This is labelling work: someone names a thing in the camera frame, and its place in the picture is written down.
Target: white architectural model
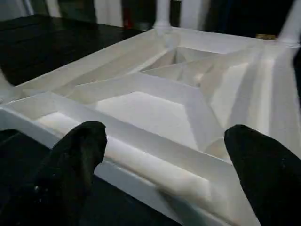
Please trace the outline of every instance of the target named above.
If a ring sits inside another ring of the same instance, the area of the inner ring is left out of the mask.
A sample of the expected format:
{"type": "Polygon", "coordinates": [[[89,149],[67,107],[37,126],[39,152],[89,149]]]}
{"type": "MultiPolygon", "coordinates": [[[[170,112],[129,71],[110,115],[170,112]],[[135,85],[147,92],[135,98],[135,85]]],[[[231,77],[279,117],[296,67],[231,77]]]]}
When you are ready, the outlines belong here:
{"type": "Polygon", "coordinates": [[[223,133],[245,124],[301,158],[291,66],[298,10],[281,35],[288,45],[171,28],[169,0],[158,5],[154,30],[13,90],[2,83],[0,128],[52,147],[78,124],[100,121],[108,134],[100,178],[184,225],[187,212],[196,225],[260,225],[223,133]]]}

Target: white baluster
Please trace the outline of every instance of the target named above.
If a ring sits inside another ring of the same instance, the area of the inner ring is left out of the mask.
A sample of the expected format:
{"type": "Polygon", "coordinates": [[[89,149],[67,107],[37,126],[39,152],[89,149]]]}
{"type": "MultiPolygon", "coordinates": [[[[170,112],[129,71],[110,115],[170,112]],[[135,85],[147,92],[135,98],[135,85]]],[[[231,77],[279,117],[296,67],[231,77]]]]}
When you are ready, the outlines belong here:
{"type": "Polygon", "coordinates": [[[30,2],[30,0],[25,0],[24,3],[28,9],[29,15],[34,15],[34,10],[32,8],[32,3],[30,2]]]}
{"type": "Polygon", "coordinates": [[[62,17],[58,0],[46,0],[46,4],[51,17],[62,17]]]}
{"type": "Polygon", "coordinates": [[[295,45],[299,43],[301,34],[301,0],[295,0],[289,16],[282,28],[278,41],[295,45]]]}
{"type": "Polygon", "coordinates": [[[169,23],[170,0],[157,0],[157,15],[154,28],[159,35],[171,32],[169,23]]]}

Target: red object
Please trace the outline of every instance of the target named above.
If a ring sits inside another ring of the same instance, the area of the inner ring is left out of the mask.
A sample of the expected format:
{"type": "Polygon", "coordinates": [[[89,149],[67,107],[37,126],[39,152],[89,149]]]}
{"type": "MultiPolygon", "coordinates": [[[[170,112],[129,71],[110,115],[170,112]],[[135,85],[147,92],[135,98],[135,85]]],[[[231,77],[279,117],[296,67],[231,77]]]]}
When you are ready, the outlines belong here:
{"type": "Polygon", "coordinates": [[[133,28],[133,22],[131,20],[130,10],[128,8],[125,8],[125,10],[124,10],[123,27],[125,29],[132,29],[133,28]]]}

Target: white post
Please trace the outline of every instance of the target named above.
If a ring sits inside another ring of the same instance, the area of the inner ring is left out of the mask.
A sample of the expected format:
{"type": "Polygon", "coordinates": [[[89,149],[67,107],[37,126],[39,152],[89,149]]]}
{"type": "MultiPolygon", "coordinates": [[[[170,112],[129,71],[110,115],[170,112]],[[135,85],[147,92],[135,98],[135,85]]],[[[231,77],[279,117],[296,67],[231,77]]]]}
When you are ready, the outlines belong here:
{"type": "Polygon", "coordinates": [[[108,0],[109,25],[122,27],[122,5],[121,0],[108,0]]]}
{"type": "Polygon", "coordinates": [[[33,11],[32,4],[31,4],[30,0],[25,0],[24,2],[25,2],[25,5],[27,6],[29,15],[34,15],[34,11],[33,11]]]}
{"type": "Polygon", "coordinates": [[[170,0],[157,0],[157,15],[154,28],[159,35],[171,32],[169,23],[170,0]]]}
{"type": "Polygon", "coordinates": [[[52,17],[62,17],[60,12],[60,6],[57,0],[46,0],[49,15],[52,17]]]}
{"type": "Polygon", "coordinates": [[[278,41],[289,45],[299,43],[301,34],[301,0],[295,0],[282,28],[278,41]]]}
{"type": "Polygon", "coordinates": [[[106,0],[94,0],[95,14],[98,24],[110,24],[108,3],[106,0]]]}
{"type": "Polygon", "coordinates": [[[17,17],[20,16],[28,16],[28,12],[26,11],[25,5],[23,1],[21,0],[13,0],[13,1],[6,1],[9,5],[10,10],[13,12],[14,15],[17,17]]]}
{"type": "Polygon", "coordinates": [[[180,27],[203,30],[211,0],[182,0],[180,27]]]}

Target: white foam board structure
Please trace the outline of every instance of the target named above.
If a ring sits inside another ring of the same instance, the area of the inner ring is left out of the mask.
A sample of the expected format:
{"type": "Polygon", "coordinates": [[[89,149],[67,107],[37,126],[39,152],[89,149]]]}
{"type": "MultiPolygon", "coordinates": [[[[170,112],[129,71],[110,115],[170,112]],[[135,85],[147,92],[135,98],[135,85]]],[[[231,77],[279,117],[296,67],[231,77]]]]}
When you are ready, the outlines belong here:
{"type": "Polygon", "coordinates": [[[301,158],[291,66],[299,46],[156,24],[15,87],[0,130],[51,148],[100,121],[108,145],[98,177],[183,225],[260,225],[223,133],[245,124],[301,158]]]}

